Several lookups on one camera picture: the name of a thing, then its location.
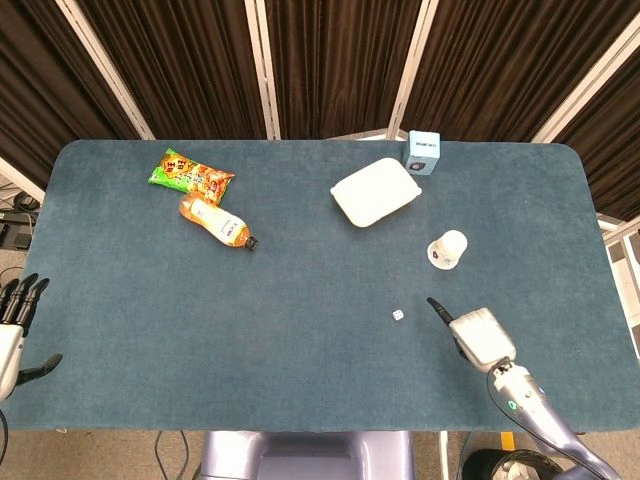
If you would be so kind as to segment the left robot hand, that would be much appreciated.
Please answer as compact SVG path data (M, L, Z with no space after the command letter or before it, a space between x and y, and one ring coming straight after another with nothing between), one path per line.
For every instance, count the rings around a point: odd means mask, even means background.
M1 288L1 401L6 401L15 388L51 373L62 361L56 353L43 364L22 369L22 357L37 305L49 278L39 280L32 273L23 280L13 279Z

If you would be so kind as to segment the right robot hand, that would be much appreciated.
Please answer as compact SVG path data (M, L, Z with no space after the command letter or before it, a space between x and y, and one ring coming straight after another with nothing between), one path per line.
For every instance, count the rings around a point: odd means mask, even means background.
M507 359L516 359L516 347L506 330L486 307L454 318L437 300L429 305L449 328L460 354L482 373Z

